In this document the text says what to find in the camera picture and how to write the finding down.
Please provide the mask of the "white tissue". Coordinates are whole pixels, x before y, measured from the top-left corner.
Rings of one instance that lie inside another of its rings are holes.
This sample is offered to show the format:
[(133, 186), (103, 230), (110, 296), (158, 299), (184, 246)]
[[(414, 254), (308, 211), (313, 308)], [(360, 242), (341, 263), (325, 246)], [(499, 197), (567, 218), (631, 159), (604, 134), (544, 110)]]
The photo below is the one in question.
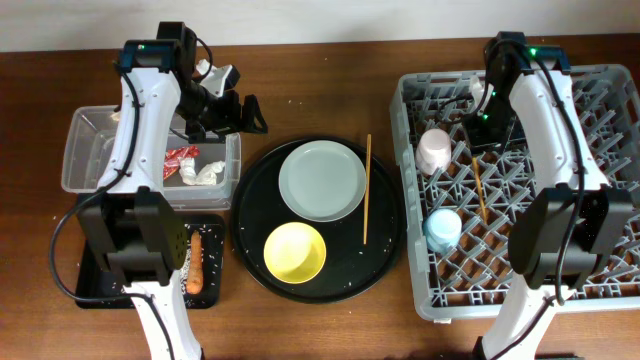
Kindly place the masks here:
[(194, 158), (183, 158), (179, 161), (179, 174), (184, 184), (189, 186), (213, 186), (218, 184), (218, 175), (225, 169), (224, 161), (212, 162), (201, 170), (195, 168)]

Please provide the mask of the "red strawberry cake wrapper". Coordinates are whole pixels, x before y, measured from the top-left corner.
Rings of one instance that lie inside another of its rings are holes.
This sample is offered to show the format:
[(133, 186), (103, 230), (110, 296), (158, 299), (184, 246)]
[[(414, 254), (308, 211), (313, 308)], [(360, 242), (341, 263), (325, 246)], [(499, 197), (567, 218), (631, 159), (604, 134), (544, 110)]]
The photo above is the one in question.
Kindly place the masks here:
[(163, 179), (167, 180), (179, 170), (182, 159), (196, 158), (199, 154), (200, 150), (195, 145), (167, 150), (164, 157)]

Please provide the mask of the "pink plastic cup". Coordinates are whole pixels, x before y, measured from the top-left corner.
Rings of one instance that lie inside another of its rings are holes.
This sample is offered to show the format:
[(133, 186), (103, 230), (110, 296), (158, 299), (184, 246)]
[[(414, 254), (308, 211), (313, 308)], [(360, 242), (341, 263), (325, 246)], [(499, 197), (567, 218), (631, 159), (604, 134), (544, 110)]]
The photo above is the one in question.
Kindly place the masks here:
[(416, 167), (425, 175), (446, 170), (451, 163), (451, 139), (442, 129), (425, 131), (415, 151)]

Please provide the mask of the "wooden chopstick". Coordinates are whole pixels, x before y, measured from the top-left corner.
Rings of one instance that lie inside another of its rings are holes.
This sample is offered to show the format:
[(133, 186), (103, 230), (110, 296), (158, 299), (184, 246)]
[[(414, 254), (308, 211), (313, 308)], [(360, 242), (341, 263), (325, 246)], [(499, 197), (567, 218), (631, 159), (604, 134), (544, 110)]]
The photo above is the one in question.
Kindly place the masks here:
[(369, 222), (369, 196), (371, 177), (371, 157), (372, 157), (372, 134), (367, 134), (366, 157), (365, 157), (365, 193), (364, 193), (364, 213), (363, 213), (363, 245), (368, 243), (368, 222)]
[(478, 164), (478, 160), (477, 157), (472, 157), (472, 167), (473, 167), (473, 171), (474, 171), (474, 177), (475, 177), (475, 182), (476, 182), (476, 190), (477, 190), (477, 194), (478, 194), (478, 198), (479, 198), (479, 206), (480, 206), (480, 215), (482, 216), (483, 222), (485, 224), (487, 224), (488, 222), (488, 214), (487, 214), (487, 210), (485, 207), (485, 201), (484, 201), (484, 191), (483, 191), (483, 186), (482, 186), (482, 181), (480, 178), (480, 167)]

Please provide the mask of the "grey round plate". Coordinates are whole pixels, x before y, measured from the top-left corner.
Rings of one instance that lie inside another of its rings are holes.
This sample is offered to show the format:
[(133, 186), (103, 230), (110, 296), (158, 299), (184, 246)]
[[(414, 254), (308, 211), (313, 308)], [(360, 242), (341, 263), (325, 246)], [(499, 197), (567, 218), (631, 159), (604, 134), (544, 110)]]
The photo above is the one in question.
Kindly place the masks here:
[(296, 215), (332, 222), (363, 200), (366, 171), (349, 147), (329, 140), (306, 142), (286, 156), (278, 175), (282, 199)]

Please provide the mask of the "light blue plastic cup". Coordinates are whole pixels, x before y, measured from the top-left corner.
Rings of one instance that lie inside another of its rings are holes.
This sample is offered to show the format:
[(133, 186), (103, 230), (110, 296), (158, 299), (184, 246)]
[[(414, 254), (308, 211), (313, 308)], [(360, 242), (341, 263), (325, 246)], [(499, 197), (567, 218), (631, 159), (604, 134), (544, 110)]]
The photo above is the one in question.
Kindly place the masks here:
[(432, 211), (423, 224), (427, 246), (436, 253), (445, 253), (455, 247), (462, 233), (459, 215), (450, 209)]

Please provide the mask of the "yellow bowl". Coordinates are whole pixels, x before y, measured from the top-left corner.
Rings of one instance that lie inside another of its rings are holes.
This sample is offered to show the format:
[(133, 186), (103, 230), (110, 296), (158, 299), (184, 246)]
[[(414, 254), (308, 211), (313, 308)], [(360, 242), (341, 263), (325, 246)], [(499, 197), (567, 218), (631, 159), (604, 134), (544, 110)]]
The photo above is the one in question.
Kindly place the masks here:
[(271, 275), (287, 284), (303, 284), (323, 269), (327, 257), (324, 238), (302, 222), (285, 223), (266, 239), (263, 259)]

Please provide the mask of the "orange carrot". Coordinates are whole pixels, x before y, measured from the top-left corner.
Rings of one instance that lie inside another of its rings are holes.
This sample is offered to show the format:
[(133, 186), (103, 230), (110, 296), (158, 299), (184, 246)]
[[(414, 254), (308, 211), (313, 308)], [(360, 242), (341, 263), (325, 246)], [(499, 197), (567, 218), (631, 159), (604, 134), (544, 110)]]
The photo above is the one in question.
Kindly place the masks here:
[(199, 231), (191, 235), (191, 257), (186, 280), (186, 291), (191, 295), (199, 294), (204, 285), (202, 264), (202, 237)]

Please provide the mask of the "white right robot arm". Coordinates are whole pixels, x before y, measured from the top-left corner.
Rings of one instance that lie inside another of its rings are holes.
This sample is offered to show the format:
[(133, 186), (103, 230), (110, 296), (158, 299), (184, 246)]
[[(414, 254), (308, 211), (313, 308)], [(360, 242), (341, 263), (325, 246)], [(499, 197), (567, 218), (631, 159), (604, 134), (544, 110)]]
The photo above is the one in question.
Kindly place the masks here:
[(520, 32), (500, 32), (485, 45), (484, 62), (484, 88), (462, 118), (467, 144), (472, 154), (502, 153), (520, 133), (536, 190), (509, 233), (510, 288), (473, 355), (532, 359), (558, 309), (607, 264), (634, 205), (594, 160), (562, 48), (530, 46)]

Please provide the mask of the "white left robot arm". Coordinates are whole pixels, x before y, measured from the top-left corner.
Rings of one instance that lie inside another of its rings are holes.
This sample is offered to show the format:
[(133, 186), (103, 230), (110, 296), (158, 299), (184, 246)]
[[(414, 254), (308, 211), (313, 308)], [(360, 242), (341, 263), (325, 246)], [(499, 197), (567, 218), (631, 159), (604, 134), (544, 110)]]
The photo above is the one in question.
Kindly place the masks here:
[(197, 75), (198, 37), (182, 22), (160, 23), (155, 38), (129, 40), (115, 68), (122, 84), (120, 119), (109, 163), (94, 193), (70, 210), (100, 268), (131, 302), (155, 359), (201, 359), (180, 286), (185, 224), (164, 196), (163, 167), (174, 116), (191, 143), (212, 132), (265, 134), (253, 95), (239, 97), (233, 66)]

